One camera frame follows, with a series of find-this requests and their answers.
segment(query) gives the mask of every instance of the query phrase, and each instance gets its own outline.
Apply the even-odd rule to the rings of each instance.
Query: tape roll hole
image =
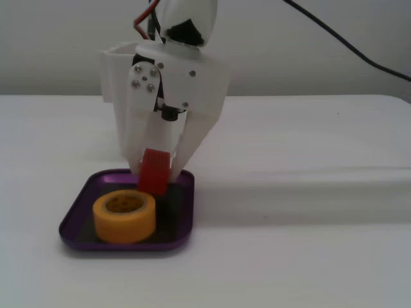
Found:
[[[144,199],[135,196],[118,196],[108,200],[105,209],[109,213],[129,214],[142,209],[145,203]]]

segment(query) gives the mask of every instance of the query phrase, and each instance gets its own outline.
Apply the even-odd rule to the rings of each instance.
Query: black cable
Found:
[[[157,32],[159,33],[160,39],[162,40],[163,43],[166,43],[166,39],[164,37],[161,37],[160,22],[159,22],[159,19],[157,18],[157,14],[156,14],[155,10],[152,10],[151,16],[152,16],[152,21],[154,23],[155,29],[157,29]]]
[[[155,26],[152,17],[148,18],[147,35],[150,38],[150,40],[155,40]]]
[[[382,66],[380,64],[375,63],[374,61],[372,61],[371,59],[367,58],[363,53],[361,53],[358,49],[356,49],[353,45],[351,45],[350,43],[348,43],[348,41],[346,39],[344,39],[341,35],[339,35],[337,32],[335,32],[333,29],[331,29],[329,26],[327,26],[326,24],[324,24],[320,19],[316,18],[316,16],[314,16],[313,14],[311,14],[309,11],[307,11],[306,9],[304,9],[303,7],[299,6],[297,3],[295,3],[292,0],[283,0],[285,3],[291,5],[293,8],[295,8],[296,10],[300,11],[301,13],[303,13],[305,16],[307,16],[309,19],[311,19],[313,22],[315,22],[316,24],[318,24],[321,28],[323,28],[324,30],[326,30],[329,34],[331,34],[332,36],[334,36],[337,40],[339,40],[341,43],[343,43],[343,45],[348,48],[349,50],[351,50],[353,53],[355,53],[357,56],[359,56],[362,60],[364,60],[365,62],[367,62],[369,65],[375,67],[376,69],[379,69],[383,72],[389,73],[391,75],[394,75],[398,78],[402,78],[406,81],[411,82],[411,77],[401,74],[399,72],[393,71],[392,69],[389,69],[385,66]]]

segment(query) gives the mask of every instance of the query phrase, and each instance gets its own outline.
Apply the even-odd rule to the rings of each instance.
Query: purple tray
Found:
[[[165,196],[154,196],[157,230],[135,244],[109,244],[98,239],[92,218],[94,202],[104,194],[136,188],[129,169],[100,171],[90,176],[60,224],[61,239],[75,250],[164,251],[184,244],[193,228],[194,176],[183,170]]]

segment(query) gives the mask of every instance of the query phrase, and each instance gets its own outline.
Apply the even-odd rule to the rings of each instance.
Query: black component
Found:
[[[179,110],[174,107],[163,105],[161,108],[161,119],[169,122],[177,121],[179,119]]]
[[[136,53],[133,57],[132,66],[135,65],[136,63],[139,63],[139,62],[142,62],[142,61],[150,62],[151,64],[154,64],[154,62],[155,62],[154,59],[147,58],[145,56],[141,56],[138,53]]]
[[[155,12],[155,9],[152,10],[151,12],[152,15],[152,20],[154,22],[155,25],[155,29],[157,29],[157,32],[159,33],[160,39],[162,40],[163,43],[166,43],[166,39],[164,37],[161,37],[161,27],[160,27],[160,23],[159,23],[159,19],[157,18],[157,14]]]
[[[327,26],[325,23],[323,23],[320,19],[316,18],[313,14],[311,14],[309,11],[307,11],[305,8],[299,6],[297,3],[295,3],[292,0],[283,0],[285,3],[291,5],[293,8],[295,8],[297,11],[303,13],[305,16],[307,16],[309,19],[311,19],[313,22],[318,24],[321,28],[326,30],[329,34],[334,36],[337,40],[339,40],[343,45],[351,50],[353,53],[355,53],[357,56],[359,56],[362,60],[367,62],[369,65],[375,67],[376,69],[379,69],[383,72],[386,72],[388,74],[391,74],[395,77],[402,78],[406,81],[411,82],[411,77],[401,74],[399,72],[393,71],[392,69],[389,69],[385,66],[382,66],[380,64],[377,64],[376,62],[372,61],[371,59],[367,58],[363,53],[361,53],[358,49],[356,49],[353,45],[348,43],[348,41],[343,38],[341,35],[339,35],[337,32],[335,32],[333,29],[331,29],[329,26]]]
[[[182,24],[167,29],[167,36],[176,42],[185,43],[193,46],[199,46],[204,44],[204,40],[201,37],[201,33],[193,24],[191,19],[184,21]]]
[[[155,24],[153,17],[148,18],[147,35],[150,38],[150,40],[155,40]]]

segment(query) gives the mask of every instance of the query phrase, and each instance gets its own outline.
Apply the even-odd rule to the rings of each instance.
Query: red block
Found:
[[[170,153],[146,149],[140,168],[138,190],[164,196],[170,177]]]

